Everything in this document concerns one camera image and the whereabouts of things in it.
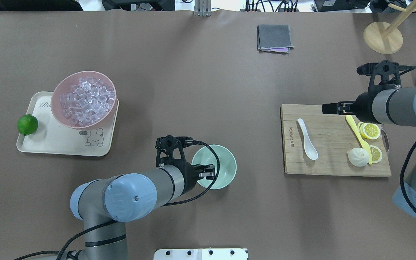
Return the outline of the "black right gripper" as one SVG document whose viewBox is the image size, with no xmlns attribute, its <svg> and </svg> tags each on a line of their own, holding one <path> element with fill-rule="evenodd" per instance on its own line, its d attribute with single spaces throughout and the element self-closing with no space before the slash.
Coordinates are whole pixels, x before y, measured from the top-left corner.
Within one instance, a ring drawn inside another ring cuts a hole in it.
<svg viewBox="0 0 416 260">
<path fill-rule="evenodd" d="M 355 101 L 340 101 L 322 104 L 322 114 L 355 115 L 363 123 L 376 123 L 372 105 L 374 96 L 369 92 L 362 93 Z"/>
</svg>

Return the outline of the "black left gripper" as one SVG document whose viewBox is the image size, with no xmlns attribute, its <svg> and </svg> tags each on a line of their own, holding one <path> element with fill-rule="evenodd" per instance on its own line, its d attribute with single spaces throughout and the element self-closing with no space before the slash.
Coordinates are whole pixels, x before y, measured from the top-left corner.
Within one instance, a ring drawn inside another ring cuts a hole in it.
<svg viewBox="0 0 416 260">
<path fill-rule="evenodd" d="M 185 182 L 183 191 L 190 191 L 195 187 L 195 184 L 200 179 L 213 180 L 215 178 L 214 172 L 204 172 L 204 171 L 215 171 L 215 165 L 191 165 L 185 163 L 183 165 L 182 174 Z"/>
</svg>

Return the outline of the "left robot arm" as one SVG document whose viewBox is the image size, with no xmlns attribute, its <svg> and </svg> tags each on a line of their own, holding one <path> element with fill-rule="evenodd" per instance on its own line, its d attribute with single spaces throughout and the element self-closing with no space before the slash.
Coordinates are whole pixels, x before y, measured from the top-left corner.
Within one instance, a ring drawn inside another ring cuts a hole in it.
<svg viewBox="0 0 416 260">
<path fill-rule="evenodd" d="M 85 248 L 76 251 L 76 257 L 129 259 L 126 222 L 145 217 L 190 189 L 188 178 L 173 165 L 82 184 L 70 198 L 72 213 L 84 222 Z"/>
</svg>

